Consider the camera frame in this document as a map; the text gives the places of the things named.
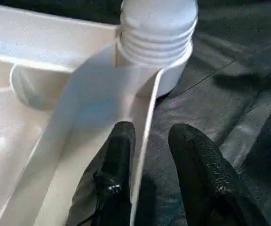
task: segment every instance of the white plastic rim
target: white plastic rim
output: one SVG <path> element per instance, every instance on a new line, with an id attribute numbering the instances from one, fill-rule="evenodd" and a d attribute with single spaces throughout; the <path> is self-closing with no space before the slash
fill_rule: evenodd
<path id="1" fill-rule="evenodd" d="M 70 73 L 14 65 L 9 83 L 23 104 L 38 110 L 51 110 L 69 79 Z"/>

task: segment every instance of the white plastic part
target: white plastic part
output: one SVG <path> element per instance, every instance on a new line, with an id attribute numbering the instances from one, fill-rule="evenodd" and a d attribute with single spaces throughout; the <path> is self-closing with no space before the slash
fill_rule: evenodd
<path id="1" fill-rule="evenodd" d="M 29 107 L 51 110 L 57 104 L 70 73 L 14 65 L 10 85 L 16 97 Z"/>
<path id="2" fill-rule="evenodd" d="M 120 51 L 135 64 L 168 65 L 191 44 L 197 13 L 196 0 L 124 0 Z"/>
<path id="3" fill-rule="evenodd" d="M 16 64 L 11 87 L 5 89 L 7 103 L 1 103 L 11 133 L 2 133 L 9 142 L 0 148 L 0 226 L 62 226 L 84 169 L 120 120 L 133 122 L 137 137 L 131 177 L 133 225 L 155 100 L 176 85 L 192 44 L 172 64 L 149 66 L 121 57 L 124 52 L 115 51 L 115 37 L 115 26 L 0 7 L 0 61 L 9 63 L 9 73 L 11 63 Z M 112 45 L 99 52 L 108 43 Z M 167 43 L 163 48 L 174 55 L 177 46 Z M 114 67 L 115 55 L 122 68 Z M 49 107 L 53 100 L 51 108 L 57 98 L 39 81 L 58 79 L 84 61 L 66 83 L 51 118 L 50 110 L 34 109 L 30 98 Z M 32 107 L 22 105 L 11 89 Z M 12 134 L 21 115 L 32 122 L 32 136 L 29 128 L 19 136 Z"/>

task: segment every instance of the white plastic tray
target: white plastic tray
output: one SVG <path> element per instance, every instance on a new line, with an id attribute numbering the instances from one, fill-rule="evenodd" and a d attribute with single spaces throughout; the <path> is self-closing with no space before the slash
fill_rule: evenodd
<path id="1" fill-rule="evenodd" d="M 16 137 L 21 146 L 15 155 L 11 145 L 0 151 L 0 226 L 64 225 L 84 169 L 114 124 L 123 120 L 133 122 L 136 132 L 130 178 L 133 225 L 155 100 L 169 91 L 168 84 L 176 85 L 173 75 L 181 73 L 191 53 L 157 71 L 115 68 L 116 33 L 116 26 L 0 7 L 7 97 L 30 124 Z M 0 105 L 0 111 L 13 106 Z M 20 118 L 9 123 L 12 116 L 3 116 L 8 121 L 2 126 L 10 131 L 3 137 L 12 136 L 20 123 Z M 26 139 L 34 128 L 37 133 Z"/>

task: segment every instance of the cylindrical white container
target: cylindrical white container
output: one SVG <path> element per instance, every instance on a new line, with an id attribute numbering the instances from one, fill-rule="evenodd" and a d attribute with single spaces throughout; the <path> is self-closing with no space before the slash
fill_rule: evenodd
<path id="1" fill-rule="evenodd" d="M 147 76 L 153 76 L 183 58 L 184 64 L 178 65 L 183 68 L 192 53 L 191 38 L 197 13 L 196 0 L 124 0 L 121 34 L 117 41 L 117 67 L 146 67 L 150 74 Z M 163 88 L 166 93 L 176 85 L 182 69 L 174 71 L 180 73 L 168 73 L 174 82 Z"/>

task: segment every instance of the white molded plastic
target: white molded plastic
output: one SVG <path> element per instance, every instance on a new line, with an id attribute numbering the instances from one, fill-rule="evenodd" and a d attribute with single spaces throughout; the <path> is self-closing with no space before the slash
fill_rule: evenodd
<path id="1" fill-rule="evenodd" d="M 135 64 L 165 66 L 189 50 L 196 22 L 196 0 L 125 0 L 121 51 Z"/>

